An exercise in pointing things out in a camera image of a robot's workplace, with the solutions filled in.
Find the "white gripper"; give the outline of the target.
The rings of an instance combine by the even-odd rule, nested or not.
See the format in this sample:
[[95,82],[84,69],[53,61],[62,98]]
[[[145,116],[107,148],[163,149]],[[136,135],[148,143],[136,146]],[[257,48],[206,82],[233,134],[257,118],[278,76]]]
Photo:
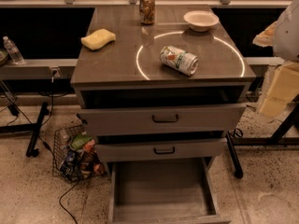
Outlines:
[[292,0],[277,22],[254,37],[253,44],[273,46],[276,56],[291,61],[276,69],[259,110],[264,116],[275,118],[299,94],[299,0]]

